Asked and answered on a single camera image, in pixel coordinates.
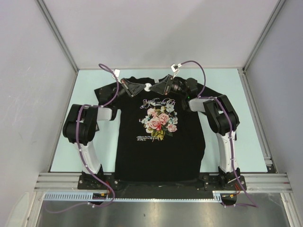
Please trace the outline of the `round pale brooch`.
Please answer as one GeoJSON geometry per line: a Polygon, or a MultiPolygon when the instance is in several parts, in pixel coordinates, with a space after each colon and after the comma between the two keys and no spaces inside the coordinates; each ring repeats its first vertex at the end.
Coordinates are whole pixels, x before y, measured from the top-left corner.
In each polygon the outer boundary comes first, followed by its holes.
{"type": "Polygon", "coordinates": [[[150,92],[151,87],[152,87],[152,84],[150,84],[150,83],[146,83],[146,84],[145,84],[145,88],[144,88],[144,90],[145,90],[146,92],[150,92]]]}

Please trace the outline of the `black floral print t-shirt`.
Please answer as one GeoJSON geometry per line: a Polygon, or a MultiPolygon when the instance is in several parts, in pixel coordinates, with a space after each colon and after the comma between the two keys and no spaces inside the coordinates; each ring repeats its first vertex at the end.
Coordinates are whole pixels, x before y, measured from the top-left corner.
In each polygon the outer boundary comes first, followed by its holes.
{"type": "MultiPolygon", "coordinates": [[[[219,96],[219,92],[206,87],[202,96],[219,96]]],[[[183,108],[184,97],[143,90],[107,104],[121,112],[116,179],[180,182],[198,178],[205,139],[198,113],[183,108]]]]}

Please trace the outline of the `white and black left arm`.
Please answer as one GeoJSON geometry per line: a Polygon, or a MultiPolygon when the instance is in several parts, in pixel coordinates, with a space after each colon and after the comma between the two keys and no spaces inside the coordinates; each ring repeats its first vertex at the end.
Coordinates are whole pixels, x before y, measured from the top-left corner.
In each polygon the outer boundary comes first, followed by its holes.
{"type": "MultiPolygon", "coordinates": [[[[123,95],[134,97],[141,91],[149,91],[151,84],[137,84],[127,79],[121,79],[116,84],[107,85],[95,90],[100,102],[111,104],[123,95]]],[[[78,149],[82,162],[82,172],[77,188],[80,190],[96,190],[106,182],[103,167],[98,160],[93,139],[98,127],[98,121],[111,121],[117,111],[104,105],[73,104],[63,125],[63,136],[78,149]]]]}

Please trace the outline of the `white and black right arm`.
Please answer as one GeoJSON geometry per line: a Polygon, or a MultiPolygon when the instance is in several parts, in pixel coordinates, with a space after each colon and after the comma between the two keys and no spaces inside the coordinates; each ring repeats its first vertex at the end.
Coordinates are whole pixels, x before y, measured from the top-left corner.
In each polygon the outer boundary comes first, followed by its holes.
{"type": "Polygon", "coordinates": [[[201,96],[205,85],[199,85],[194,78],[185,81],[168,75],[163,81],[147,86],[149,91],[161,95],[170,92],[183,94],[183,108],[192,112],[201,112],[206,115],[208,124],[216,134],[220,154],[217,183],[224,190],[232,187],[240,189],[240,168],[235,155],[236,130],[240,120],[226,95],[201,96]]]}

